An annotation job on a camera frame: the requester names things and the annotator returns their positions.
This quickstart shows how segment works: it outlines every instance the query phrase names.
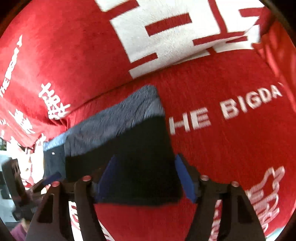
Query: purple clothing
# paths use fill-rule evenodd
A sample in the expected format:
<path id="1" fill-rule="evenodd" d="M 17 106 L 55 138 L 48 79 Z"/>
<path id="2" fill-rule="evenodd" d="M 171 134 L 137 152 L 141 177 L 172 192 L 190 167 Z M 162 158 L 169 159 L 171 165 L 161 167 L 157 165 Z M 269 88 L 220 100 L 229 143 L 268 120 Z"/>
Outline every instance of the purple clothing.
<path id="1" fill-rule="evenodd" d="M 27 233 L 25 232 L 24 228 L 21 224 L 18 224 L 12 231 L 12 236 L 15 238 L 16 241 L 25 241 Z"/>

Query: chinese character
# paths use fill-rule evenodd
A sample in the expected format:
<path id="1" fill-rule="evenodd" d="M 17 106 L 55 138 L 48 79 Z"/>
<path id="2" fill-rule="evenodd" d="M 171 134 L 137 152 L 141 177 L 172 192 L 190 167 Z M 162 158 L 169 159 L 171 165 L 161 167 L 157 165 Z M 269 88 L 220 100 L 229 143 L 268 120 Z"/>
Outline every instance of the chinese character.
<path id="1" fill-rule="evenodd" d="M 58 95 L 54 95 L 54 90 L 49 91 L 50 86 L 51 83 L 47 83 L 45 86 L 44 84 L 41 84 L 42 91 L 38 94 L 38 97 L 44 100 L 48 109 L 48 118 L 59 120 L 60 118 L 66 116 L 68 113 L 66 109 L 71 105 L 67 104 L 64 106 L 63 103 L 60 102 L 60 97 Z"/>
<path id="2" fill-rule="evenodd" d="M 15 114 L 13 115 L 10 111 L 8 111 L 9 114 L 15 119 L 15 121 L 21 126 L 21 128 L 27 133 L 27 134 L 35 134 L 34 131 L 32 131 L 33 127 L 28 119 L 24 119 L 24 114 L 19 111 L 18 109 L 15 109 Z"/>

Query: blue-gray fabric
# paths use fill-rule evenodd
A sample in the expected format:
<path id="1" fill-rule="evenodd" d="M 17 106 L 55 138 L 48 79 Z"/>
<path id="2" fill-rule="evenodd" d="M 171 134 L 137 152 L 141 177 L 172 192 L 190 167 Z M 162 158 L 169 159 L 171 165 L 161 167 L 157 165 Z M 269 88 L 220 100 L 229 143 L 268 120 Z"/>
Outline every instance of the blue-gray fabric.
<path id="1" fill-rule="evenodd" d="M 48 151 L 64 144 L 65 156 L 84 154 L 124 133 L 150 117 L 164 116 L 157 89 L 146 85 L 124 101 L 105 109 L 78 125 L 45 142 Z"/>

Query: gray cloth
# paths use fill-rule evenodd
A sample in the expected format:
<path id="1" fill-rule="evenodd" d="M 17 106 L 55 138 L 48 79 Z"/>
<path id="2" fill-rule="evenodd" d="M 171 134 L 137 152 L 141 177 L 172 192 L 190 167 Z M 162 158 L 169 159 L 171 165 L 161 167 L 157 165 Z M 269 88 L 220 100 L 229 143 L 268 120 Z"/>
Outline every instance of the gray cloth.
<path id="1" fill-rule="evenodd" d="M 157 89 L 146 85 L 121 103 L 105 109 L 45 142 L 43 150 L 64 145 L 65 156 L 77 156 L 97 148 L 150 117 L 164 116 Z"/>

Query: screw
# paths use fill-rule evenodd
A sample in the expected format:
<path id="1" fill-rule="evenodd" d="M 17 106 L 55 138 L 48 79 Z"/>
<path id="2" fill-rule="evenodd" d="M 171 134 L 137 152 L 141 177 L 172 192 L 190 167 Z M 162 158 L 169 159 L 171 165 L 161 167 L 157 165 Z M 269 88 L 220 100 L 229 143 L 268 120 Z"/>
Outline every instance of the screw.
<path id="1" fill-rule="evenodd" d="M 231 185 L 235 188 L 239 187 L 239 183 L 236 181 L 231 182 Z"/>
<path id="2" fill-rule="evenodd" d="M 83 180 L 84 182 L 88 182 L 88 181 L 91 180 L 91 176 L 84 176 L 84 177 L 82 178 L 82 180 Z"/>
<path id="3" fill-rule="evenodd" d="M 52 186 L 53 186 L 53 187 L 58 187 L 58 186 L 59 186 L 59 181 L 54 181 L 54 182 L 52 183 Z"/>
<path id="4" fill-rule="evenodd" d="M 209 177 L 207 175 L 201 175 L 200 179 L 203 180 L 203 181 L 208 181 Z"/>

